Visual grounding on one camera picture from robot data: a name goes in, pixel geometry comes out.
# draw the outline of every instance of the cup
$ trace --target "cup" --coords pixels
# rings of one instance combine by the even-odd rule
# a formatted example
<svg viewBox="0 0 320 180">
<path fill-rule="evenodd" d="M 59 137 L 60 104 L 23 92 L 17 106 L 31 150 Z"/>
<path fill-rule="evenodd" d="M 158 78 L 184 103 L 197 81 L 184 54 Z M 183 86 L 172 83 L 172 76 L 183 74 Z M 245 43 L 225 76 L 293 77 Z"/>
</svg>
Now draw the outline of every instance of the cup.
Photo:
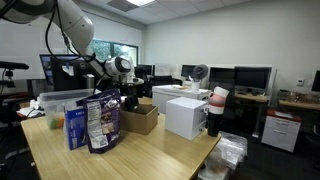
<svg viewBox="0 0 320 180">
<path fill-rule="evenodd" d="M 226 98 L 229 94 L 229 91 L 217 86 L 214 88 L 213 93 Z"/>
<path fill-rule="evenodd" d="M 191 91 L 194 93 L 199 92 L 200 82 L 192 82 L 191 83 Z"/>
<path fill-rule="evenodd" d="M 209 112 L 212 114 L 223 114 L 228 94 L 228 90 L 221 87 L 214 88 L 214 92 L 210 94 L 209 98 Z"/>
</svg>

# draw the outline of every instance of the white box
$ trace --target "white box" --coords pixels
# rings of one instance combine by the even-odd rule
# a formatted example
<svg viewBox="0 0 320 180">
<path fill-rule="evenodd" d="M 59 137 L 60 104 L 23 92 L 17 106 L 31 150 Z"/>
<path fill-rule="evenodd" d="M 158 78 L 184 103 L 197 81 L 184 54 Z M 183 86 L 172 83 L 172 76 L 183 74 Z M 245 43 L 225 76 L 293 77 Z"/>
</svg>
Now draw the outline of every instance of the white box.
<svg viewBox="0 0 320 180">
<path fill-rule="evenodd" d="M 209 97 L 210 90 L 200 89 L 195 93 L 191 90 L 179 90 L 173 88 L 172 85 L 153 86 L 152 87 L 152 105 L 158 107 L 160 113 L 166 114 L 166 103 L 169 100 L 186 97 L 191 99 L 203 100 Z"/>
<path fill-rule="evenodd" d="M 206 125 L 203 112 L 205 101 L 180 97 L 167 102 L 166 129 L 186 139 L 193 140 Z"/>
</svg>

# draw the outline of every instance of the white cabinet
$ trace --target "white cabinet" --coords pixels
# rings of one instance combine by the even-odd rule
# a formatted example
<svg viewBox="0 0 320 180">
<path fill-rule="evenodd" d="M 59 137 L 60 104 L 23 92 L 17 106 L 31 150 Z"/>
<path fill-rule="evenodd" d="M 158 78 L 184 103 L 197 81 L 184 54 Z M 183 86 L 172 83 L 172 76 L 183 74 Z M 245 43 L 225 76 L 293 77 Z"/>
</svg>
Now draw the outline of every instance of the white cabinet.
<svg viewBox="0 0 320 180">
<path fill-rule="evenodd" d="M 210 90 L 200 89 L 194 93 L 190 90 L 179 90 L 171 85 L 152 87 L 152 105 L 157 106 L 160 113 L 166 114 L 166 103 L 178 97 L 202 100 L 209 96 Z"/>
<path fill-rule="evenodd" d="M 301 119 L 297 116 L 279 116 L 281 113 L 268 110 L 262 142 L 293 152 L 298 137 Z"/>
<path fill-rule="evenodd" d="M 203 108 L 207 103 L 190 98 L 176 98 L 167 102 L 166 129 L 193 140 L 205 128 Z"/>
</svg>

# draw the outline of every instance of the label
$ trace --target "label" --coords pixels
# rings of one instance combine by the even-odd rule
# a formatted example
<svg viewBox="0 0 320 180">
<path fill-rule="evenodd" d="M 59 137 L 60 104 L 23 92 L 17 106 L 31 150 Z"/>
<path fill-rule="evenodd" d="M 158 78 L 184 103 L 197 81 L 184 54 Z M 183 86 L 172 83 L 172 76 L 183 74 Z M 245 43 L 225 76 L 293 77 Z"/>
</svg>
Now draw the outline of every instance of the label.
<svg viewBox="0 0 320 180">
<path fill-rule="evenodd" d="M 107 137 L 102 132 L 101 127 L 101 105 L 99 102 L 88 103 L 88 134 L 92 148 L 102 148 L 108 146 Z"/>
</svg>

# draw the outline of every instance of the cardboard box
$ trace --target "cardboard box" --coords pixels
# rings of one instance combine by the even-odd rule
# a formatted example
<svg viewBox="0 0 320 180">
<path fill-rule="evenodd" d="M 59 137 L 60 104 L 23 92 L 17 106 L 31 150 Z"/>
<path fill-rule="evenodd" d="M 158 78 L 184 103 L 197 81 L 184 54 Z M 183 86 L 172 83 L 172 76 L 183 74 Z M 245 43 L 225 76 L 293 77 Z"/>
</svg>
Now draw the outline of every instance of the cardboard box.
<svg viewBox="0 0 320 180">
<path fill-rule="evenodd" d="M 139 104 L 136 112 L 120 110 L 120 129 L 147 135 L 158 124 L 158 107 Z"/>
</svg>

